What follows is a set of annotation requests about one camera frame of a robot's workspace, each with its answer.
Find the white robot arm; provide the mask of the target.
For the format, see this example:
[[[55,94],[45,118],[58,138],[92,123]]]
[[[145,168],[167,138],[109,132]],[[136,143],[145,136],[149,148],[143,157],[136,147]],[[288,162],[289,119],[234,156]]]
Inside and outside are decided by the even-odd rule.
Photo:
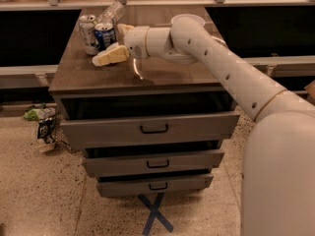
[[[192,15],[168,28],[118,29],[123,42],[98,53],[95,65],[200,61],[255,121],[243,159],[241,236],[315,236],[315,106],[218,43]]]

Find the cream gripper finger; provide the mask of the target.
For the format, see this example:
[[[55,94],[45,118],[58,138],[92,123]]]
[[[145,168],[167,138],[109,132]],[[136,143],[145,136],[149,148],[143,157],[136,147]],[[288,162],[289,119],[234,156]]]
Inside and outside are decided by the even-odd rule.
[[[92,62],[95,66],[105,66],[124,62],[129,58],[130,54],[125,45],[113,43],[105,50],[100,51],[93,59]]]
[[[135,27],[126,24],[118,24],[117,29],[122,37],[130,37]]]

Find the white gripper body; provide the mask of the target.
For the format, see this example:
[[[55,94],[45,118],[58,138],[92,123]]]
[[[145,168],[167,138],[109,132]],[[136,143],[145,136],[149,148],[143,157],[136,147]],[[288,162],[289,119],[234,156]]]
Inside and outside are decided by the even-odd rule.
[[[147,34],[148,26],[134,27],[129,29],[123,40],[132,57],[137,59],[147,59],[149,54],[147,52]]]

